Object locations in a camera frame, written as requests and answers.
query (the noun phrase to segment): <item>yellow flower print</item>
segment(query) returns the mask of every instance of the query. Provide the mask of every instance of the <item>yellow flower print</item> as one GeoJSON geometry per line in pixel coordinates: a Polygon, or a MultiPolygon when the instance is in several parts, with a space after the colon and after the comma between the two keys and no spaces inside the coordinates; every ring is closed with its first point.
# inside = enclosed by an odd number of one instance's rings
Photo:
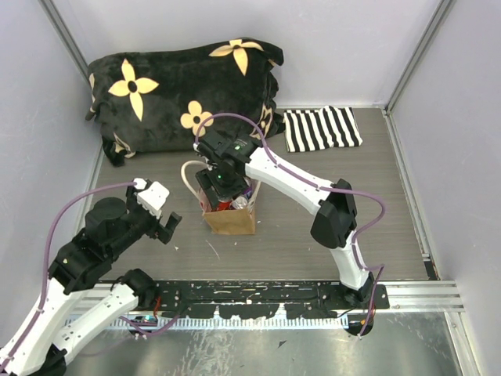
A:
{"type": "Polygon", "coordinates": [[[135,156],[135,151],[131,150],[131,147],[122,141],[120,137],[117,136],[117,133],[113,133],[113,136],[115,136],[115,153],[120,153],[122,150],[126,150],[127,153],[125,154],[126,158],[131,158],[135,156]]]}
{"type": "MultiPolygon", "coordinates": [[[[261,117],[259,118],[258,125],[263,131],[263,135],[267,135],[269,131],[269,127],[272,124],[273,120],[273,110],[272,108],[266,108],[266,105],[263,104],[263,108],[261,110],[261,117]]],[[[255,139],[260,139],[261,136],[259,135],[258,131],[256,129],[252,130],[252,133],[250,134],[251,137],[254,137],[255,139]]]]}
{"type": "MultiPolygon", "coordinates": [[[[193,134],[196,136],[196,131],[202,124],[202,121],[212,116],[210,112],[202,112],[202,105],[196,100],[192,100],[188,103],[188,113],[181,115],[181,125],[183,128],[192,129],[193,134]]],[[[214,119],[209,120],[204,124],[204,128],[200,130],[198,136],[203,136],[205,134],[205,127],[210,127],[214,123],[214,119]]]]}
{"type": "Polygon", "coordinates": [[[94,74],[91,73],[90,76],[88,76],[88,83],[91,84],[91,97],[92,97],[92,104],[91,104],[91,112],[95,112],[92,106],[94,106],[94,101],[96,98],[94,98],[94,74]]]}
{"type": "Polygon", "coordinates": [[[238,65],[238,68],[245,76],[247,72],[247,65],[249,64],[249,58],[247,57],[245,49],[260,49],[263,51],[263,48],[256,42],[242,43],[242,39],[233,39],[232,41],[229,41],[229,45],[217,47],[209,54],[209,56],[221,57],[229,55],[233,52],[233,58],[236,61],[236,65],[238,65]]]}
{"type": "Polygon", "coordinates": [[[115,82],[109,93],[114,96],[129,96],[131,100],[132,109],[135,112],[135,115],[138,119],[142,120],[142,98],[141,94],[147,94],[148,92],[153,91],[157,86],[158,82],[155,82],[151,78],[138,78],[135,79],[134,67],[124,59],[122,63],[122,74],[124,75],[124,79],[115,82]]]}

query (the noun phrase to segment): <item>red object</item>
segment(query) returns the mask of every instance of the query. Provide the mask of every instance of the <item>red object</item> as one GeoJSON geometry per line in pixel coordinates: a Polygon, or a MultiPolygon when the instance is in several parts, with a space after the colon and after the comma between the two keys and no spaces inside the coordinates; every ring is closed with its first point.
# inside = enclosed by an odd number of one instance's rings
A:
{"type": "Polygon", "coordinates": [[[214,210],[215,212],[222,212],[223,210],[228,210],[229,209],[229,206],[232,204],[232,201],[227,201],[227,202],[221,202],[219,201],[219,204],[216,208],[216,210],[214,210]]]}
{"type": "Polygon", "coordinates": [[[157,312],[158,312],[158,309],[160,308],[160,303],[162,302],[162,298],[159,296],[157,298],[157,304],[155,305],[155,309],[153,310],[153,316],[158,320],[158,317],[157,317],[157,312]]]}

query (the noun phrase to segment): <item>black pillow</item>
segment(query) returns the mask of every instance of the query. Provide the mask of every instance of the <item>black pillow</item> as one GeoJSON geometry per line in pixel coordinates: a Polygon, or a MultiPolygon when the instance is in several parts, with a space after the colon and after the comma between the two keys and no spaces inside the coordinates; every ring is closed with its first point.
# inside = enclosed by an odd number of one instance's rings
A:
{"type": "MultiPolygon", "coordinates": [[[[86,120],[96,117],[101,124],[104,152],[116,166],[136,152],[192,150],[202,120],[221,112],[252,119],[268,138],[284,129],[271,74],[282,64],[282,49],[252,38],[105,56],[88,67],[92,106],[86,120]]],[[[258,137],[235,118],[219,117],[206,126],[233,138],[258,137]]]]}

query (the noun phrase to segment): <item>black and white striped cloth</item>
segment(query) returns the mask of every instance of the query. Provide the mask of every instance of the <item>black and white striped cloth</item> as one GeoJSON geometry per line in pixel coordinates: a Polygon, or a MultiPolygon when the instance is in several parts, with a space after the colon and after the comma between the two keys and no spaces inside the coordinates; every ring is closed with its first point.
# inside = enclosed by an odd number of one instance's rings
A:
{"type": "Polygon", "coordinates": [[[286,110],[283,117],[287,150],[291,153],[362,145],[350,107],[286,110]]]}

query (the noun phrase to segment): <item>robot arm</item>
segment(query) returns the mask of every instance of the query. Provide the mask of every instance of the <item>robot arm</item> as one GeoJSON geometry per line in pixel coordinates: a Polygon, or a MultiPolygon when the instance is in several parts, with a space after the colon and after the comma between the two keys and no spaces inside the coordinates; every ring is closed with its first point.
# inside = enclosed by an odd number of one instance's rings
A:
{"type": "Polygon", "coordinates": [[[310,234],[330,249],[340,272],[341,284],[347,288],[347,298],[349,296],[354,304],[367,300],[374,279],[371,272],[356,262],[351,248],[351,238],[357,226],[353,195],[319,189],[351,190],[348,182],[340,179],[334,184],[308,174],[273,152],[270,157],[261,141],[250,136],[233,141],[209,131],[195,145],[195,150],[210,166],[198,172],[196,178],[211,206],[217,204],[219,197],[238,197],[247,188],[244,177],[267,183],[286,194],[315,216],[310,234]]]}
{"type": "Polygon", "coordinates": [[[11,341],[0,350],[0,360],[8,360],[11,375],[62,375],[101,330],[118,316],[137,306],[150,306],[156,295],[155,283],[135,269],[114,286],[110,295],[75,323],[61,328],[74,307],[111,270],[121,253],[143,235],[170,241],[181,217],[172,213],[162,226],[161,208],[169,191],[158,182],[135,179],[127,189],[126,202],[103,198],[85,216],[85,227],[59,250],[49,267],[49,283],[43,311],[12,358],[8,355],[38,313],[38,301],[11,341]]]}

